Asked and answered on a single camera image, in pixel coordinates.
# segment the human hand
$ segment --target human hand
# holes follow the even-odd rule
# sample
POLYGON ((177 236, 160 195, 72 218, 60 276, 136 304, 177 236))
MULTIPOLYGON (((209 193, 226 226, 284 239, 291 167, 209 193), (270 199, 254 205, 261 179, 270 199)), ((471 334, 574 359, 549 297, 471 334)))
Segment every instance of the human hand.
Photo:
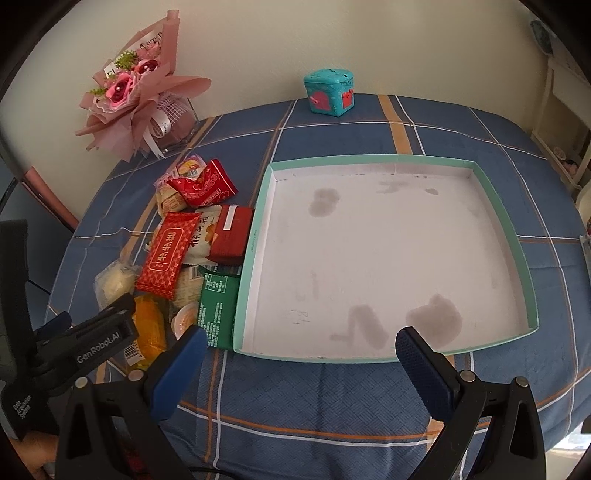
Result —
POLYGON ((29 432, 22 442, 10 439, 12 448, 35 480, 46 480, 43 465, 56 461, 58 437, 41 432, 29 432))

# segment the flower bouquet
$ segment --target flower bouquet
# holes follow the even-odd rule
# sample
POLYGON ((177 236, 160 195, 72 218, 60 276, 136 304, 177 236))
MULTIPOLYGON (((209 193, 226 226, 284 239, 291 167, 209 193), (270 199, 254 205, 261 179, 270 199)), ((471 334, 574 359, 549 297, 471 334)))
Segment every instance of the flower bouquet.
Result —
POLYGON ((91 148, 104 148, 125 161, 138 150, 164 157, 161 149, 185 139, 196 118, 187 98, 205 92, 211 80, 173 75, 176 68, 178 10, 137 32, 93 78, 98 87, 85 93, 91 148))

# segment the teal box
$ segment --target teal box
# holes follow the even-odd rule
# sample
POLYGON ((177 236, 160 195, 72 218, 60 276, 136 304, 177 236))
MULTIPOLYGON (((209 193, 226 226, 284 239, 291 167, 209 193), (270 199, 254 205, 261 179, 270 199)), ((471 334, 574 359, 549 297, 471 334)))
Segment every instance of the teal box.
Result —
POLYGON ((341 116, 355 105, 353 73, 349 70, 316 70, 304 77, 310 110, 341 116))

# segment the red snack package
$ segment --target red snack package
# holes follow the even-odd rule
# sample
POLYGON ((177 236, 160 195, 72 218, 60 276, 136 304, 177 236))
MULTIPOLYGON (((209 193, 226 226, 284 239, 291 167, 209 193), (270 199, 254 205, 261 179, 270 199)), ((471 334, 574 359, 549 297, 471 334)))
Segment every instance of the red snack package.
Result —
POLYGON ((200 213, 167 213, 135 287, 172 300, 183 257, 200 213))
POLYGON ((220 265, 242 265, 254 210, 222 205, 208 259, 220 265))
POLYGON ((193 208, 208 207, 238 193, 217 158, 207 164, 199 178, 168 179, 167 183, 193 208))

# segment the blue plaid tablecloth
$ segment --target blue plaid tablecloth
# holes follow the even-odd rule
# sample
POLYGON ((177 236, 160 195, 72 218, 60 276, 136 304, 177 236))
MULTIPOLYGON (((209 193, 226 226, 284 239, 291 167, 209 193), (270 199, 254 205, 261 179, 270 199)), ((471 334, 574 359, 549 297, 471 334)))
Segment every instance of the blue plaid tablecloth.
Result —
MULTIPOLYGON (((47 318, 75 322, 98 311, 94 278, 113 260, 141 265, 160 221, 152 183, 196 152, 218 158, 253 205, 270 162, 344 154, 412 153, 477 162, 499 193, 522 243, 540 328, 505 345, 456 355, 483 380, 530 381, 546 448, 591 413, 591 287, 579 214, 558 174, 529 137, 498 115, 465 106, 355 95, 340 118, 310 112, 305 99, 208 118, 182 154, 120 163, 100 188, 66 251, 47 318)), ((124 366, 111 361, 106 380, 124 366)), ((161 424, 188 465, 213 465, 256 480, 399 480, 440 430, 400 364, 279 362, 211 349, 199 379, 161 424)), ((467 475, 484 437, 476 431, 457 476, 467 475)))

